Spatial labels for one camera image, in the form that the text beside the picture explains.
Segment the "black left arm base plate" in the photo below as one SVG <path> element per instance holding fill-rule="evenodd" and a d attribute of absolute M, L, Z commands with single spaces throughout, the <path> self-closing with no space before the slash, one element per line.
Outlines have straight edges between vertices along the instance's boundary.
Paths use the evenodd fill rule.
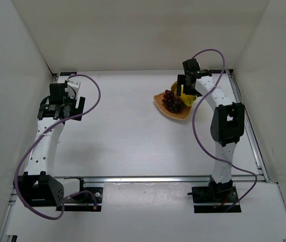
<path fill-rule="evenodd" d="M 103 187 L 80 184 L 80 191 L 64 202 L 65 212 L 101 212 Z"/>

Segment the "aluminium front table rail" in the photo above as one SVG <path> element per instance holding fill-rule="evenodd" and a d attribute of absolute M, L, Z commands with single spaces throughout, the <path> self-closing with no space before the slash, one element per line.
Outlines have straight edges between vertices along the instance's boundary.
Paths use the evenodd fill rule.
<path fill-rule="evenodd" d="M 197 183 L 209 182 L 210 176 L 86 176 L 88 183 Z"/>

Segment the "dark right corner bracket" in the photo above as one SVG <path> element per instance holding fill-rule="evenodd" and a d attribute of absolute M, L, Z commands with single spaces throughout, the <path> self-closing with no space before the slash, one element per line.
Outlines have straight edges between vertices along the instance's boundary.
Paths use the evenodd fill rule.
<path fill-rule="evenodd" d="M 222 70 L 209 70 L 211 74 L 220 74 Z"/>

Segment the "dark corner bracket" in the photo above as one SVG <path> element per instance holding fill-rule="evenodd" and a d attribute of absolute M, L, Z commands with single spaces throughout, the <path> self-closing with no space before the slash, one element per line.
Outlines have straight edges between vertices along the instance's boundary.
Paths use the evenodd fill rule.
<path fill-rule="evenodd" d="M 60 76 L 73 76 L 76 74 L 77 74 L 77 72 L 61 72 L 59 75 Z"/>
<path fill-rule="evenodd" d="M 220 74 L 222 70 L 209 70 L 211 74 Z"/>

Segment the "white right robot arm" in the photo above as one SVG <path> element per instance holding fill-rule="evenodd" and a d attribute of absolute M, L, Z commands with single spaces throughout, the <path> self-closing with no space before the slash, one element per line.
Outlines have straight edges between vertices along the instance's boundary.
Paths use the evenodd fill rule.
<path fill-rule="evenodd" d="M 212 74 L 202 70 L 196 59 L 183 62 L 184 74 L 178 75 L 177 94 L 206 97 L 213 110 L 210 134 L 215 142 L 215 162 L 206 196 L 220 201 L 233 190 L 232 163 L 237 143 L 244 134 L 245 107 L 232 101 L 214 82 Z"/>

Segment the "dark red fake grapes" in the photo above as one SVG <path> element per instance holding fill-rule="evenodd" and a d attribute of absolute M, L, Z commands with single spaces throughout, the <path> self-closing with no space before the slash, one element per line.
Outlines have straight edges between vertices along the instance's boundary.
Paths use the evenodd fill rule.
<path fill-rule="evenodd" d="M 180 113 L 184 107 L 184 103 L 174 94 L 173 90 L 165 90 L 162 103 L 170 113 Z"/>

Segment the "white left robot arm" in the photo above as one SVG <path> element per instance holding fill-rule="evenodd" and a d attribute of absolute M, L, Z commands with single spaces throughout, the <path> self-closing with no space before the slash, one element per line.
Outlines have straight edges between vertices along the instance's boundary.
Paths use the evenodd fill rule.
<path fill-rule="evenodd" d="M 37 137 L 41 140 L 18 177 L 20 193 L 32 207 L 58 207 L 65 197 L 81 189 L 78 178 L 56 180 L 53 174 L 58 140 L 64 128 L 64 123 L 56 126 L 54 123 L 83 112 L 85 98 L 77 97 L 80 85 L 78 81 L 50 84 L 49 96 L 40 103 Z"/>

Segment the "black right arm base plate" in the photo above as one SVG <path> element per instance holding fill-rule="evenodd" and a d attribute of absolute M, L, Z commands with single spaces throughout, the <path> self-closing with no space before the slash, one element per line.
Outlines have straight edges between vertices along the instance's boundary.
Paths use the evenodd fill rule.
<path fill-rule="evenodd" d="M 239 204 L 228 209 L 239 199 L 236 187 L 217 195 L 213 195 L 208 187 L 192 187 L 187 195 L 192 197 L 194 213 L 196 214 L 241 213 Z"/>

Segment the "yellow fake banana bunch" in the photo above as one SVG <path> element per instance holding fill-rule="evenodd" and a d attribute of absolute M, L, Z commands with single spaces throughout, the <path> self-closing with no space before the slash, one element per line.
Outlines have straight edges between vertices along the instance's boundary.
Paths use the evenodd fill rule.
<path fill-rule="evenodd" d="M 181 95 L 178 95 L 177 94 L 177 83 L 174 82 L 172 85 L 171 85 L 171 90 L 174 91 L 174 93 L 180 98 L 180 100 L 188 107 L 190 107 L 194 102 L 195 100 L 197 99 L 196 96 L 193 96 L 193 95 L 187 95 L 187 94 L 181 94 Z"/>

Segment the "dark left corner bracket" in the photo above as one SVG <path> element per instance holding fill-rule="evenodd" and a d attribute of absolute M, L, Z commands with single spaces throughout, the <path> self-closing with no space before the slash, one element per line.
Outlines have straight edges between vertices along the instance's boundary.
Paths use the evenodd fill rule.
<path fill-rule="evenodd" d="M 59 75 L 60 76 L 73 76 L 76 74 L 77 74 L 77 72 L 61 72 Z"/>

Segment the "woven triangular fruit basket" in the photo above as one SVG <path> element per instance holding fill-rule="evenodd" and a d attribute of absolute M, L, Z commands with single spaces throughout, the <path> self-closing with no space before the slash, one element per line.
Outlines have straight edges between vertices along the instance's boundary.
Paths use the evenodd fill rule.
<path fill-rule="evenodd" d="M 166 106 L 165 104 L 162 102 L 162 99 L 163 99 L 163 95 L 165 93 L 159 93 L 157 95 L 155 95 L 153 97 L 154 99 L 154 102 L 156 104 L 156 107 L 158 108 L 158 110 L 164 114 L 165 116 L 169 117 L 169 118 L 172 118 L 172 119 L 177 119 L 177 120 L 186 120 L 190 113 L 191 113 L 191 106 L 185 106 L 183 107 L 178 113 L 172 113 L 170 111 L 168 111 L 166 109 Z"/>

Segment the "aluminium right side rail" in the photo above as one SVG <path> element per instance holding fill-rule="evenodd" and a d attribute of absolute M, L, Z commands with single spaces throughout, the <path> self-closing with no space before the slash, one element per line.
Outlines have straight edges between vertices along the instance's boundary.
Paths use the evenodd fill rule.
<path fill-rule="evenodd" d="M 246 105 L 243 98 L 242 98 L 240 89 L 238 87 L 237 80 L 236 80 L 236 77 L 234 75 L 234 70 L 233 69 L 227 69 L 227 75 L 228 75 L 228 78 L 229 78 L 235 99 L 238 102 L 241 102 L 244 105 Z M 257 165 L 257 169 L 259 171 L 259 174 L 263 177 L 263 180 L 266 183 L 272 183 L 272 181 L 269 179 L 269 176 L 268 176 L 265 164 L 264 164 L 264 160 L 263 160 L 263 157 L 262 157 L 256 136 L 255 136 L 254 130 L 252 128 L 247 110 L 245 110 L 245 131 L 246 131 L 246 134 L 247 134 L 250 146 L 251 146 L 251 150 L 253 152 L 253 155 L 254 155 L 254 158 L 256 161 L 256 165 Z"/>

